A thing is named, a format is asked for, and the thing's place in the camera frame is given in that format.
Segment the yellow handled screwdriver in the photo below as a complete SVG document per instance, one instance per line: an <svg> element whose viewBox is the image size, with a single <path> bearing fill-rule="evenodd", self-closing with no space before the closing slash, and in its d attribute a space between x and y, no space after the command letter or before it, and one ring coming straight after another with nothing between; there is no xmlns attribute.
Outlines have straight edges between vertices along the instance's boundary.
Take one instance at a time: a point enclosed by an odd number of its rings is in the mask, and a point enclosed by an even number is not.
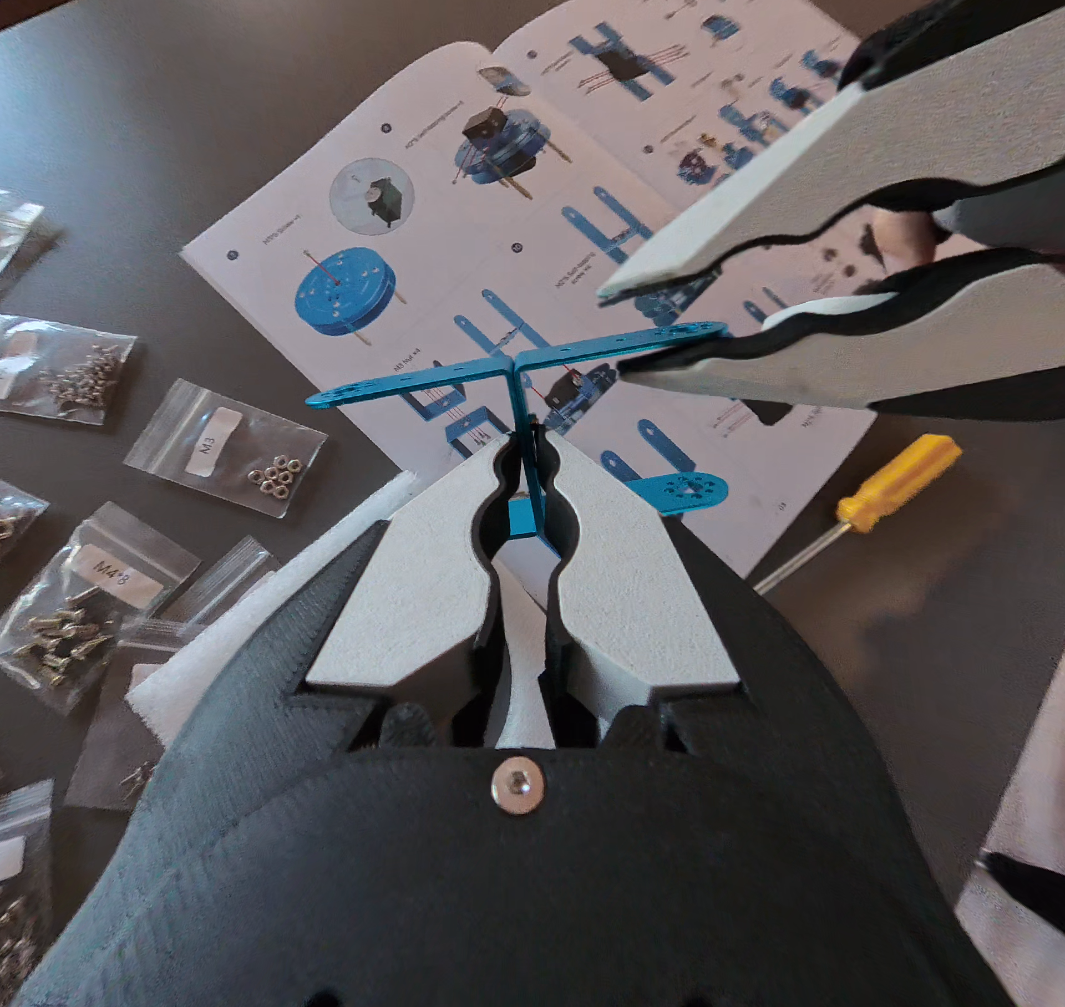
<svg viewBox="0 0 1065 1007"><path fill-rule="evenodd" d="M948 435L925 433L913 441L850 496L837 502L836 522L824 535L817 536L792 559L765 576L754 591L763 596L768 594L845 535L868 535L880 521L896 514L952 468L962 455L963 449Z"/></svg>

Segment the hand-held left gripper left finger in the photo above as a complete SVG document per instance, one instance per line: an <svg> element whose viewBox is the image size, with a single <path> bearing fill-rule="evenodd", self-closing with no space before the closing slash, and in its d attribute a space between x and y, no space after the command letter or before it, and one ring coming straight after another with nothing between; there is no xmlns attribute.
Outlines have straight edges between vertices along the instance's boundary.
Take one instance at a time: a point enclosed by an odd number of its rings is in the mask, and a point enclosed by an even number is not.
<svg viewBox="0 0 1065 1007"><path fill-rule="evenodd" d="M453 744L484 746L506 653L492 563L520 476L505 433L394 513L310 665L310 691L416 704Z"/></svg>

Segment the dark grey desk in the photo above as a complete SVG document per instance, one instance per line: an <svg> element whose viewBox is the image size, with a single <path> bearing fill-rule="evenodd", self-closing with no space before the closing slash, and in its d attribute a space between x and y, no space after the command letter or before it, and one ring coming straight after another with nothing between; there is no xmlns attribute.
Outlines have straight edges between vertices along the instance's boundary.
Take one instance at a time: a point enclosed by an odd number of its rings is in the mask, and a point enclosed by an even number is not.
<svg viewBox="0 0 1065 1007"><path fill-rule="evenodd" d="M59 0L21 0L19 14ZM112 500L213 564L245 535L286 561L395 471L180 250L438 45L494 47L566 0L67 0L2 33L2 187L58 245L6 312L140 336L101 428L2 417L2 478L50 502L2 562L6 606ZM177 378L329 436L284 521L127 468ZM759 566L927 431L960 463L771 601L874 734L925 858L957 896L1063 648L1063 425L883 418Z"/></svg>

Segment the blue U-shaped metal bracket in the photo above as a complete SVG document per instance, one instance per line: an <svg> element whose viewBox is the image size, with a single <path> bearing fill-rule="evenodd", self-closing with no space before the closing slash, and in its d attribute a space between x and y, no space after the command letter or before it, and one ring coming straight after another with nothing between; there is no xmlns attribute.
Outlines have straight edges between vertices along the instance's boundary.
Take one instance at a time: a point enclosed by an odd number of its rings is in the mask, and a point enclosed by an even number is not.
<svg viewBox="0 0 1065 1007"><path fill-rule="evenodd" d="M513 368L509 372L508 391L513 407L514 432L521 448L526 486L530 500L532 533L543 535L544 492L537 466L536 422L526 403L524 376L532 370L541 370L564 365L589 363L593 360L608 360L642 353L687 340L727 337L726 325L722 321L691 321L673 327L655 328L624 334L587 339L561 346L529 349L513 358ZM623 484L635 492L644 502L658 508L663 516L678 516L688 512L707 510L724 504L728 494L727 483L711 474L697 471L697 464L663 434L652 441L656 448L668 445L665 459L674 472L654 478L632 476Z"/></svg>
<svg viewBox="0 0 1065 1007"><path fill-rule="evenodd" d="M368 379L339 387L321 391L306 399L306 405L315 410L337 408L363 401L400 396L429 387L457 386L492 378L503 378L513 410L517 443L524 469L528 504L519 504L517 497L509 505L510 535L513 540L542 535L544 530L544 500L536 467L536 445L532 420L525 400L525 390L521 374L512 358L486 357L462 361L383 378Z"/></svg>

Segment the group of small screw bags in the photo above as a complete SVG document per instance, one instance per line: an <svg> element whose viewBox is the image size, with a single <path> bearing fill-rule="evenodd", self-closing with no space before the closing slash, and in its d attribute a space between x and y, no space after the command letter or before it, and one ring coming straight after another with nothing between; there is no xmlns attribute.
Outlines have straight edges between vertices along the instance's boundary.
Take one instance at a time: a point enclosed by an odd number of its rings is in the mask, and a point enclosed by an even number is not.
<svg viewBox="0 0 1065 1007"><path fill-rule="evenodd" d="M137 339L2 316L2 413L102 425ZM200 560L119 506L73 527L2 608L2 679L67 712L103 674L119 638L153 618ZM51 940L54 780L2 793L2 1005Z"/></svg>

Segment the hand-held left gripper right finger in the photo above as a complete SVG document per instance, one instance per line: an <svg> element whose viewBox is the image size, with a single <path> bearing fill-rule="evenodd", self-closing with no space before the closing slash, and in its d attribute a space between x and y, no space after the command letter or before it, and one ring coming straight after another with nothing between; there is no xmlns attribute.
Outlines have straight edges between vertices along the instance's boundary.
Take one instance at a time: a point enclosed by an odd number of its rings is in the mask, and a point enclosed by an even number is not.
<svg viewBox="0 0 1065 1007"><path fill-rule="evenodd" d="M673 540L685 528L555 431L536 431L548 580L540 689L557 747L595 747L618 713L732 694L740 676Z"/></svg>

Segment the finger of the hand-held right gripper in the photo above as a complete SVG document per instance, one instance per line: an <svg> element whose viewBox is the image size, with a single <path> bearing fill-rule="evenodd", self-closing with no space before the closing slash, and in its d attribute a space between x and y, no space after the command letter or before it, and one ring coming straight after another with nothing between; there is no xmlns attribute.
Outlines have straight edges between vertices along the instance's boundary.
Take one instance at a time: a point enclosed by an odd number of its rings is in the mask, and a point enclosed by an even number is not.
<svg viewBox="0 0 1065 1007"><path fill-rule="evenodd" d="M738 339L619 361L674 393L868 411L1062 411L1063 255L990 249L808 302Z"/></svg>
<svg viewBox="0 0 1065 1007"><path fill-rule="evenodd" d="M1005 189L1063 162L1064 12L873 89L851 86L689 207L597 291L605 302L698 278L767 243L806 242L878 194Z"/></svg>

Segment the illustrated instruction manual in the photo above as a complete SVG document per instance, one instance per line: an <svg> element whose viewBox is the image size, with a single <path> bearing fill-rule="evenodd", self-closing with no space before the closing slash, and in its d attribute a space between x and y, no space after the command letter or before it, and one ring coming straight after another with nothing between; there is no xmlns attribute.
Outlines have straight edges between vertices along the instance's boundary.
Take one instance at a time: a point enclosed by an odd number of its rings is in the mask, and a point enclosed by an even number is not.
<svg viewBox="0 0 1065 1007"><path fill-rule="evenodd" d="M806 0L572 0L494 51L459 42L395 75L183 255L317 389L583 339L720 321L882 278L868 213L810 245L612 308L648 240L834 95L855 38ZM748 574L874 419L693 398L606 358L525 373L532 416L637 491L712 477L683 516ZM342 410L435 480L513 428L499 379Z"/></svg>

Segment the white foam packing piece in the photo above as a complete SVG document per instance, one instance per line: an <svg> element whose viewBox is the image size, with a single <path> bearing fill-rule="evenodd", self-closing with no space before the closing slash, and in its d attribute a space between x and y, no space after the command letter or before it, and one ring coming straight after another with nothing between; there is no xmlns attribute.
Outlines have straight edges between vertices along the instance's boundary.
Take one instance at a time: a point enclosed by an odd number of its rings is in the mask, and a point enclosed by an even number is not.
<svg viewBox="0 0 1065 1007"><path fill-rule="evenodd" d="M174 742L222 668L259 627L375 522L391 518L423 486L424 480L415 472L403 471L272 577L253 587L163 668L126 695L126 703L163 747Z"/></svg>

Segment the person's right hand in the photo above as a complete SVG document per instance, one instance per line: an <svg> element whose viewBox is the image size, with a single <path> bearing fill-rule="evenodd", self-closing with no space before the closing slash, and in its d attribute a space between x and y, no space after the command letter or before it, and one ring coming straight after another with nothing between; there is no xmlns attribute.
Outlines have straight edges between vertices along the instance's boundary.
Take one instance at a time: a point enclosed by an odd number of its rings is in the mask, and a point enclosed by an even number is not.
<svg viewBox="0 0 1065 1007"><path fill-rule="evenodd" d="M876 210L872 234L888 273L934 263L943 241L939 225L925 212Z"/></svg>

